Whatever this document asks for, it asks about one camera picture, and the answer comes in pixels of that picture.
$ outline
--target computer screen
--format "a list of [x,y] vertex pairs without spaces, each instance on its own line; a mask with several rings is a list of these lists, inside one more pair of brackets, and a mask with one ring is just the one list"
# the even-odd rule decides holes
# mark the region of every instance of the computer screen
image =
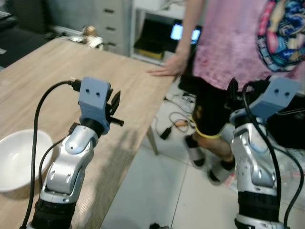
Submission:
[[[179,41],[182,38],[182,32],[183,32],[183,26],[180,24],[174,24],[172,33],[171,33],[171,38],[173,40]],[[195,29],[192,34],[192,41],[191,44],[197,44],[199,36],[200,36],[200,30]]]

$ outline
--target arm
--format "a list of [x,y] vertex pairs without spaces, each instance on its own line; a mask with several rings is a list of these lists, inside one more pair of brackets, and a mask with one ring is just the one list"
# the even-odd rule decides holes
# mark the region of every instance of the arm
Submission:
[[190,55],[192,33],[202,14],[204,0],[188,0],[183,19],[183,34],[175,55],[161,69],[149,70],[154,76],[180,75],[184,72]]

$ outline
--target tile floor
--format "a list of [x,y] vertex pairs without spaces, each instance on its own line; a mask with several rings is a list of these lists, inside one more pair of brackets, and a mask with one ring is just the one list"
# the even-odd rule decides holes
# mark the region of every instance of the tile floor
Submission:
[[[181,93],[174,83],[167,96]],[[151,223],[174,229],[235,229],[238,211],[237,194],[225,186],[214,187],[207,179],[206,170],[217,158],[208,153],[206,167],[192,167],[182,144],[184,133],[173,129],[164,141],[161,133],[171,123],[168,114],[180,111],[164,102],[152,124],[160,155],[155,156],[147,139],[134,158],[131,167],[103,222],[102,229],[148,229]],[[222,135],[232,138],[231,125]],[[282,204],[283,221],[286,204]],[[288,221],[291,229],[302,229],[305,211],[293,208]]]

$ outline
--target person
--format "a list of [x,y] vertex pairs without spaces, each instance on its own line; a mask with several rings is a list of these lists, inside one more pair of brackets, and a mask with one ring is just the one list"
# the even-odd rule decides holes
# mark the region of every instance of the person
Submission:
[[[154,76],[183,74],[190,56],[192,32],[203,12],[204,0],[188,0],[183,35],[175,54]],[[254,79],[273,72],[287,72],[304,59],[304,0],[209,0],[203,32],[197,45],[193,75],[202,79],[193,121],[196,131],[184,141],[193,165],[201,168],[208,149],[221,158],[208,172],[214,185],[223,183],[234,171],[235,159],[220,132],[229,121],[224,108],[226,89],[235,78],[239,90]],[[297,78],[305,75],[287,74]]]

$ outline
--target white cabinet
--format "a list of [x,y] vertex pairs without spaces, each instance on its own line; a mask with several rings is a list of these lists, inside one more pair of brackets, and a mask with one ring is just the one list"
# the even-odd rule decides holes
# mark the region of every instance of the white cabinet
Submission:
[[98,0],[100,18],[97,30],[108,50],[129,55],[132,0]]

